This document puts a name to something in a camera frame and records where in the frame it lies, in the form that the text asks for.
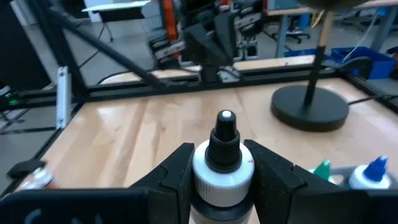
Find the gray floor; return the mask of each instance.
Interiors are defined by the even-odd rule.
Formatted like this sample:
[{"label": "gray floor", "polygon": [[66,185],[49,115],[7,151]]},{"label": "gray floor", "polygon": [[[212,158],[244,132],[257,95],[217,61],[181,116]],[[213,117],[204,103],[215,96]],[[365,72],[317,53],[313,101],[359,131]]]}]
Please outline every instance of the gray floor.
[{"label": "gray floor", "polygon": [[[114,42],[109,45],[125,56],[135,61],[144,69],[151,69],[153,67],[152,57],[145,44],[146,33],[142,28],[141,21],[126,21],[126,22],[113,22],[109,24],[114,35]],[[84,30],[98,35],[101,24],[93,24],[84,26]],[[371,41],[376,35],[377,27],[374,27],[368,37],[365,39],[363,45],[370,46]],[[277,27],[269,27],[268,31],[272,32],[277,30]],[[318,34],[320,27],[309,29],[308,32],[312,35],[310,40],[304,40],[302,44],[297,44],[295,40],[287,39],[287,45],[294,50],[314,48],[317,45]],[[56,81],[57,63],[43,38],[42,33],[37,26],[26,28],[36,51],[42,63],[45,66],[51,79]],[[341,26],[335,23],[335,27],[330,38],[329,48],[332,47],[350,47],[362,38],[363,33],[357,29]],[[73,50],[74,56],[78,63],[81,63],[96,50],[86,45],[81,40],[67,33],[67,39],[70,47]],[[260,47],[260,58],[273,58],[275,55],[276,43],[264,34],[258,38]],[[107,31],[101,40],[109,41]],[[398,43],[398,35],[391,34],[385,41],[381,52],[384,52],[389,47],[393,47]],[[101,78],[116,72],[122,72],[126,69],[118,65],[114,61],[107,58],[107,56],[99,54],[83,68],[83,76],[86,84],[93,85]],[[389,93],[398,94],[398,82],[390,80],[374,80],[372,81],[379,88],[385,89]],[[21,119],[25,120],[22,124],[13,124],[7,130],[19,130],[28,128],[45,128],[55,125],[55,110],[52,107],[39,108],[28,111]],[[5,173],[19,161],[31,158],[49,138],[52,131],[42,133],[29,133],[29,134],[8,134],[0,135],[0,191],[3,191],[8,185],[9,181],[5,178]]]}]

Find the black round base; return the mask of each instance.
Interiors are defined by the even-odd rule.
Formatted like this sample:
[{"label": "black round base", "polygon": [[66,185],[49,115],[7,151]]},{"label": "black round base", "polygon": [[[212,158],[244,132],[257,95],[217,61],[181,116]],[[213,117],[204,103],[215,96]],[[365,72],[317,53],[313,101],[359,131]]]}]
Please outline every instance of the black round base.
[{"label": "black round base", "polygon": [[316,88],[312,103],[304,106],[307,86],[278,89],[272,95],[271,111],[281,122],[303,131],[334,131],[344,125],[349,105],[336,93]]}]

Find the white cable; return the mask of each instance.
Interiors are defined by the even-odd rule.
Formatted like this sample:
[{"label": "white cable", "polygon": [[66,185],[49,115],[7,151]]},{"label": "white cable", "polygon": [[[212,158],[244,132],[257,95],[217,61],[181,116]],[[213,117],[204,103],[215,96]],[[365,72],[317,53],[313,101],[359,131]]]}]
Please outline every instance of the white cable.
[{"label": "white cable", "polygon": [[377,8],[377,9],[376,9],[376,12],[374,13],[373,20],[372,20],[371,24],[370,24],[369,27],[368,27],[368,30],[367,30],[366,33],[363,35],[362,39],[358,42],[358,44],[354,47],[354,49],[353,49],[345,58],[343,58],[342,63],[344,63],[344,62],[347,60],[347,58],[349,58],[349,56],[351,56],[351,54],[352,54],[352,53],[362,44],[362,42],[365,40],[366,36],[369,34],[370,30],[372,29],[372,27],[373,27],[373,25],[374,25],[374,23],[375,23],[375,21],[376,21],[376,19],[377,19],[377,14],[378,14],[378,12],[379,12],[379,10],[378,10],[378,8]]}]

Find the metal frame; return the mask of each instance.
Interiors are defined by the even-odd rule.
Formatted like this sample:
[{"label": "metal frame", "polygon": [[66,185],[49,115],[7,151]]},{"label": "metal frame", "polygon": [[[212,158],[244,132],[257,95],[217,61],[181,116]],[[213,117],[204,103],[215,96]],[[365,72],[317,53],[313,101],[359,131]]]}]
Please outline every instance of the metal frame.
[{"label": "metal frame", "polygon": [[[238,82],[231,83],[203,83],[198,79],[198,75],[188,75],[186,77],[156,78],[151,73],[146,72],[141,67],[130,61],[125,56],[108,47],[106,44],[97,40],[89,33],[80,30],[76,25],[63,18],[57,12],[48,9],[45,0],[28,0],[32,12],[35,14],[40,28],[43,30],[45,38],[53,50],[54,56],[60,67],[68,67],[71,76],[72,103],[78,103],[71,117],[77,113],[81,106],[86,102],[116,100],[121,98],[142,97],[151,95],[164,95],[172,93],[186,93],[193,91],[216,90],[222,88],[236,88],[242,86],[265,85],[271,83],[287,83],[294,81],[308,80],[308,74],[312,70],[312,65],[300,65],[279,68],[257,68],[251,70],[241,70],[244,77]],[[81,73],[76,65],[75,59],[68,46],[63,34],[62,27],[79,36],[99,51],[111,57],[121,65],[124,65],[130,72],[141,77],[141,81],[116,83],[109,85],[86,86]],[[342,78],[369,96],[383,94],[381,90],[374,88],[365,79],[355,77],[350,73],[327,70],[320,70],[319,78]],[[56,90],[24,91],[19,94],[19,100],[23,101],[20,105],[9,105],[5,110],[18,108],[35,108],[42,106],[54,106],[57,101]],[[398,114],[398,103],[384,98],[376,99],[385,107]],[[33,159],[40,159],[52,145],[54,140],[63,131],[64,126],[57,128],[50,139],[43,145]],[[0,198],[9,192],[14,191],[23,180],[15,180],[3,192]]]}]

